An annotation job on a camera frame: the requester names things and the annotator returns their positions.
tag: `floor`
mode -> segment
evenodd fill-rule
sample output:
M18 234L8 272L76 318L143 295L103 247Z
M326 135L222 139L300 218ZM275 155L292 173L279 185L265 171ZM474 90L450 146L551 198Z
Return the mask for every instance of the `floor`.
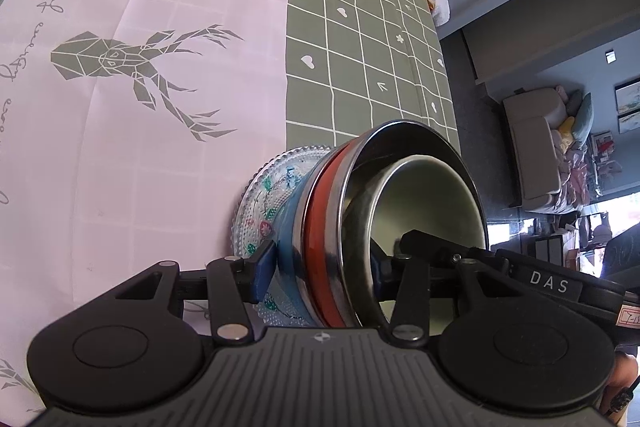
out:
M456 115L462 159L469 169L490 223L522 222L536 214L510 208L517 193L498 112L482 100L462 33L440 41Z

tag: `tablecloth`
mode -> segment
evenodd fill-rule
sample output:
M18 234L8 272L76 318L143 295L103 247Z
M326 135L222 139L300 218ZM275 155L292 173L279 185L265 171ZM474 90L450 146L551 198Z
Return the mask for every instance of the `tablecloth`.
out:
M162 259L226 254L303 144L413 118L458 145L424 0L0 0L0 421L38 330Z

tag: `beige sofa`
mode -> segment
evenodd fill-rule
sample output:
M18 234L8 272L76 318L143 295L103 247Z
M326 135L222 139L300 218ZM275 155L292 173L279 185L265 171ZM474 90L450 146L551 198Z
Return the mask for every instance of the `beige sofa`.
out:
M503 104L518 166L522 208L542 214L574 210L554 207L553 195L560 192L561 182L551 130L566 119L558 93L545 87L510 96Z

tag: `pillow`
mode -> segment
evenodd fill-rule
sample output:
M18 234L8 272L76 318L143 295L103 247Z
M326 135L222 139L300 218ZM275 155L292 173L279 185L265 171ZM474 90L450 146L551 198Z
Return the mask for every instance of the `pillow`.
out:
M587 142L591 126L593 126L593 103L591 102L591 93L587 93L587 96L582 100L578 114L575 116L572 128L574 138L581 146Z
M575 116L578 114L578 110L580 109L580 104L582 103L582 91L580 89L576 89L571 93L569 97L569 102L566 103L566 113L568 116Z
M558 93L558 96L560 97L560 100L562 100L562 103L564 103L564 105L569 102L569 95L564 90L564 87L556 86L556 93Z
M574 142L574 135L571 133L574 122L575 118L570 116L560 124L560 127L558 127L558 133L560 133L562 138L560 142L560 149L562 149L563 154L567 152L567 149L569 149L571 144Z

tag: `sofa armrest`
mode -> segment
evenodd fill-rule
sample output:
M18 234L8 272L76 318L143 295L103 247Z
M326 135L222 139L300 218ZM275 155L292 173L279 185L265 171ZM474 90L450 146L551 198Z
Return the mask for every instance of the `sofa armrest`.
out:
M511 125L523 200L560 192L558 160L549 124L542 116Z
M566 108L555 89L543 87L505 98L502 102L504 111L511 124L542 116L551 129L566 120Z

